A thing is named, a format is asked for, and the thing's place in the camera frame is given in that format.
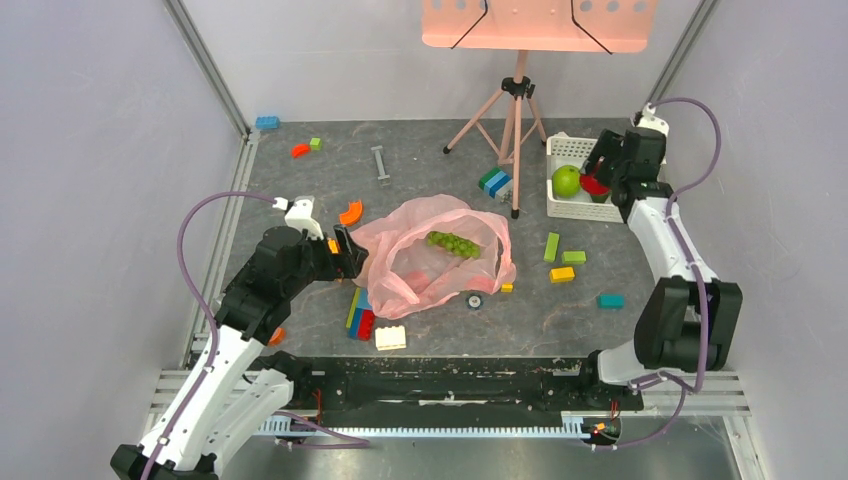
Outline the green fake fruit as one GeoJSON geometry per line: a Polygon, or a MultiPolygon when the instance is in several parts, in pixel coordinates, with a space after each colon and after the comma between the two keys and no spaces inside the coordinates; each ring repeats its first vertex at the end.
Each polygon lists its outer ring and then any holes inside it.
{"type": "Polygon", "coordinates": [[[476,259],[481,254],[479,245],[452,233],[431,231],[427,234],[426,241],[430,246],[440,247],[448,253],[464,259],[476,259]]]}

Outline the green fake apple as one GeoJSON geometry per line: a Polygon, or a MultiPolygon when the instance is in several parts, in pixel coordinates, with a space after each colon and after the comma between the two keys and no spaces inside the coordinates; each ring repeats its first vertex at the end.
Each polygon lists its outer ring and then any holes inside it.
{"type": "Polygon", "coordinates": [[[580,170],[573,165],[564,165],[551,175],[551,189],[555,197],[569,199],[581,191],[580,170]]]}

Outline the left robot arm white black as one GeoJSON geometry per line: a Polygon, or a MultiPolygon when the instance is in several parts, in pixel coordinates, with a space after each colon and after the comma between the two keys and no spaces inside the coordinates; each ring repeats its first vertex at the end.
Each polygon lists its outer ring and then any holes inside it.
{"type": "Polygon", "coordinates": [[[246,392],[227,400],[247,369],[289,317],[292,300],[315,281],[358,277],[368,252],[347,228],[334,228],[338,248],[307,230],[267,230],[224,292],[197,363],[157,425],[138,444],[123,444],[110,466],[121,479],[217,479],[260,425],[285,405],[314,394],[308,366],[282,353],[246,392]]]}

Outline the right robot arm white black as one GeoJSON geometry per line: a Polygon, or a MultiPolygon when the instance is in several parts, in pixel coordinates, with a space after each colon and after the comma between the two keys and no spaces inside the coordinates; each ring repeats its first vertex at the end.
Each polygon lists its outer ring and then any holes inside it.
{"type": "Polygon", "coordinates": [[[641,391],[692,373],[685,392],[699,392],[709,371],[724,367],[743,294],[724,282],[690,243],[675,190],[660,181],[666,153],[664,133],[633,127],[605,129],[582,170],[610,191],[612,204],[637,237],[656,285],[630,341],[596,351],[584,361],[577,392],[591,408],[612,401],[618,387],[641,391]]]}

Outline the pink plastic bag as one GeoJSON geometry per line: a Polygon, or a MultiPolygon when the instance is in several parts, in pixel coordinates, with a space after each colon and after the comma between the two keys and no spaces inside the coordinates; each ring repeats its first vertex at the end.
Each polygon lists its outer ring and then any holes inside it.
{"type": "Polygon", "coordinates": [[[446,194],[406,201],[355,229],[352,239],[368,252],[354,283],[385,319],[441,306],[466,291],[494,294],[517,276],[508,220],[446,194]],[[468,240],[479,254],[463,258],[431,245],[432,232],[468,240]]]}

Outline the red fake apple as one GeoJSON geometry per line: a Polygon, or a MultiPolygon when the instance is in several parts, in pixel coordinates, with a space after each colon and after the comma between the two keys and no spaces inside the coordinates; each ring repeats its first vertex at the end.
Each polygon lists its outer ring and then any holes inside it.
{"type": "Polygon", "coordinates": [[[581,188],[592,197],[604,197],[610,193],[610,189],[602,185],[594,176],[581,175],[581,188]]]}

